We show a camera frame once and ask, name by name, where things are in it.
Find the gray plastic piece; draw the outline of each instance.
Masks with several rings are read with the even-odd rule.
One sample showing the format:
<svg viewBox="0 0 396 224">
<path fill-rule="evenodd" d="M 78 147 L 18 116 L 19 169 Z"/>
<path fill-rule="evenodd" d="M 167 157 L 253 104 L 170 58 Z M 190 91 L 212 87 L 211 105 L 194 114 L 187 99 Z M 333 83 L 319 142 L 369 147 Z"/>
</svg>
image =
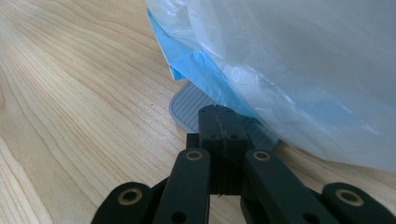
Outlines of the gray plastic piece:
<svg viewBox="0 0 396 224">
<path fill-rule="evenodd" d="M 175 122 L 187 133 L 198 133 L 198 110 L 206 105 L 215 105 L 209 98 L 191 82 L 187 82 L 172 98 L 169 103 L 169 113 Z M 265 124 L 258 120 L 240 116 L 255 148 L 269 149 L 279 141 L 279 138 Z"/>
</svg>

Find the wooden surface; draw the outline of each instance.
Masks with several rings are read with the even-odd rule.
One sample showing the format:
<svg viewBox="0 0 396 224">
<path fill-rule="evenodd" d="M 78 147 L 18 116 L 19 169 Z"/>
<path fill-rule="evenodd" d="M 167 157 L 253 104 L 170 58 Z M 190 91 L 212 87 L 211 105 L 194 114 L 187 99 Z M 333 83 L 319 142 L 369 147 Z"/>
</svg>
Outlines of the wooden surface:
<svg viewBox="0 0 396 224">
<path fill-rule="evenodd" d="M 143 0 L 0 0 L 0 223 L 89 223 L 117 185 L 153 186 L 185 134 Z M 356 185 L 396 213 L 396 174 L 277 150 L 308 187 Z M 212 197 L 211 223 L 244 223 Z"/>
</svg>

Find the wood grain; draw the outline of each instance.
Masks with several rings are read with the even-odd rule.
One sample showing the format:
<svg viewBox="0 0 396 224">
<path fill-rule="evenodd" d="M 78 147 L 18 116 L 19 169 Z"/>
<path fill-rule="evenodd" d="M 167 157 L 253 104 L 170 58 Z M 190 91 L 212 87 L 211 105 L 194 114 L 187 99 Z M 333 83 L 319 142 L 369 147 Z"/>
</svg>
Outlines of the wood grain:
<svg viewBox="0 0 396 224">
<path fill-rule="evenodd" d="M 0 223 L 89 223 L 117 185 L 153 186 L 185 134 L 143 0 L 0 0 Z M 396 214 L 396 174 L 278 154 L 308 187 L 354 184 Z M 237 197 L 211 223 L 244 223 Z"/>
</svg>

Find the black plastic part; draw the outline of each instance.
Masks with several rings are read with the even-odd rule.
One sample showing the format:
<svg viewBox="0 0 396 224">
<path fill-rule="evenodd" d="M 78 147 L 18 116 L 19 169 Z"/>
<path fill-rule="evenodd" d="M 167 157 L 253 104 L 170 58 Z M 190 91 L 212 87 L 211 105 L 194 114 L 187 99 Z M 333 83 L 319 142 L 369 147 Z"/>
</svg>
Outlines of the black plastic part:
<svg viewBox="0 0 396 224">
<path fill-rule="evenodd" d="M 169 176 L 153 223 L 207 223 L 210 154 L 200 148 L 181 151 Z"/>
<path fill-rule="evenodd" d="M 344 183 L 326 185 L 321 199 L 341 223 L 396 223 L 396 217 L 361 189 Z"/>
<path fill-rule="evenodd" d="M 199 110 L 199 145 L 212 156 L 210 193 L 240 195 L 244 180 L 242 161 L 252 147 L 237 114 L 209 105 Z"/>
<path fill-rule="evenodd" d="M 151 203 L 146 209 L 146 214 L 143 218 L 142 224 L 151 223 L 154 219 L 155 213 L 157 212 L 158 205 L 160 204 L 161 197 L 163 196 L 163 191 L 165 190 L 168 178 L 158 183 L 156 186 L 151 188 Z"/>
<path fill-rule="evenodd" d="M 199 134 L 187 133 L 186 148 L 199 147 Z"/>
<path fill-rule="evenodd" d="M 100 205 L 92 224 L 145 223 L 151 197 L 150 188 L 146 185 L 134 182 L 120 185 Z"/>
<path fill-rule="evenodd" d="M 248 151 L 245 175 L 271 223 L 338 223 L 274 153 Z"/>
<path fill-rule="evenodd" d="M 247 224 L 270 223 L 270 219 L 268 218 L 260 203 L 252 202 L 245 199 L 244 197 L 241 197 L 240 205 Z"/>
</svg>

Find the plastic bag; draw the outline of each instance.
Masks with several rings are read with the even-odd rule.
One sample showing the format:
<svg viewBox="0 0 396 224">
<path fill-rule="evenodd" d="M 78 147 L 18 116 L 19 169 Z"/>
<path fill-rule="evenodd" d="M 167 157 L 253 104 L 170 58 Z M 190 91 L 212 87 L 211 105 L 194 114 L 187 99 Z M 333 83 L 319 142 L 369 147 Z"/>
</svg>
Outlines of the plastic bag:
<svg viewBox="0 0 396 224">
<path fill-rule="evenodd" d="M 395 1 L 148 0 L 148 9 L 174 78 L 322 159 L 396 170 Z"/>
</svg>

